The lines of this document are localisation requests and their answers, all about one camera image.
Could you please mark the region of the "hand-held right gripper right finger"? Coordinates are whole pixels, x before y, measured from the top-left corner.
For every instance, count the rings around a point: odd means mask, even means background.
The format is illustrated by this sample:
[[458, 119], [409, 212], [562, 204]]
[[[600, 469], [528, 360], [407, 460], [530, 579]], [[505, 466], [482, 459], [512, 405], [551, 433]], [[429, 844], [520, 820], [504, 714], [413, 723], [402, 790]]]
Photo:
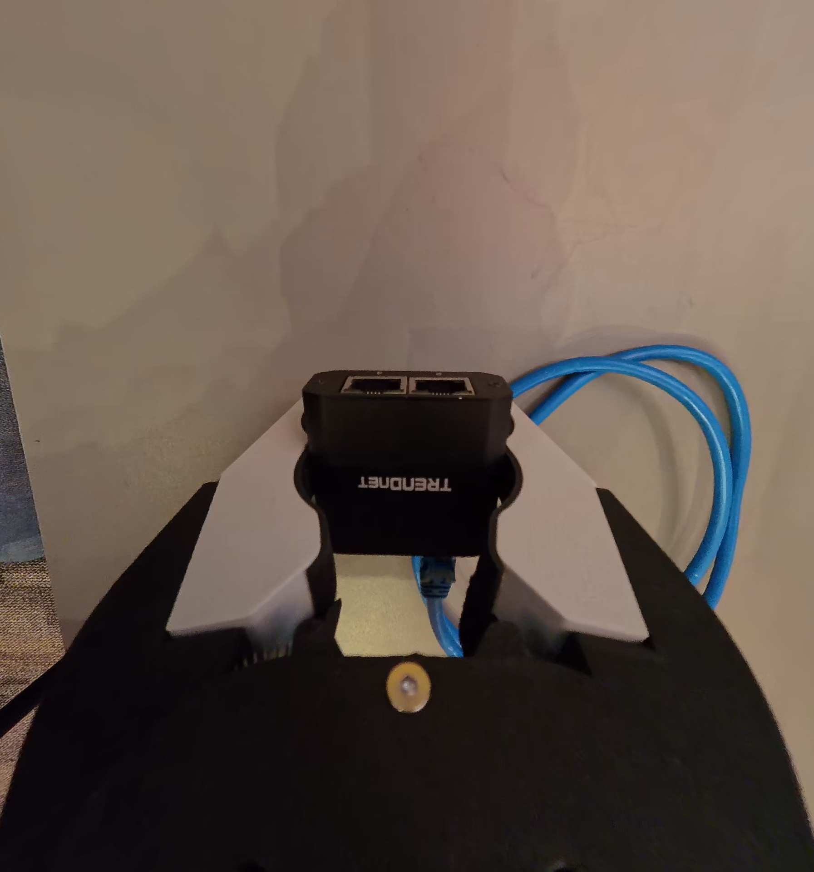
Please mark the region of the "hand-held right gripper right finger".
[[572, 633], [643, 643], [649, 631], [597, 486], [526, 414], [512, 420], [513, 484], [469, 581], [464, 655], [514, 632], [539, 656]]

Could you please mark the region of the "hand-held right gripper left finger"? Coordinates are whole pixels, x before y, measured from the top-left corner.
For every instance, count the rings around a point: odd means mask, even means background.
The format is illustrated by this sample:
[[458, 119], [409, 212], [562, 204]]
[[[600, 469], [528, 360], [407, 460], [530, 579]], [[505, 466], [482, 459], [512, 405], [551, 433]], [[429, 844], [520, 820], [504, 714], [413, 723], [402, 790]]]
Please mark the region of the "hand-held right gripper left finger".
[[166, 629], [242, 629], [292, 638], [314, 613], [307, 573], [322, 551], [319, 517], [295, 474], [306, 448], [295, 403], [221, 475]]

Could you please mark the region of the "black network adapter box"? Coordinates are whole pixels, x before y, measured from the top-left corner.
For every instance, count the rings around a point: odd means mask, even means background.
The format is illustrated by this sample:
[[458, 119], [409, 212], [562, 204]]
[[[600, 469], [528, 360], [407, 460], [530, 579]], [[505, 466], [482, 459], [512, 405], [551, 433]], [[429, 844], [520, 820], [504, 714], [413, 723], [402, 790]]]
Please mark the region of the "black network adapter box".
[[302, 390], [306, 491], [343, 555], [475, 557], [515, 481], [485, 372], [330, 371]]

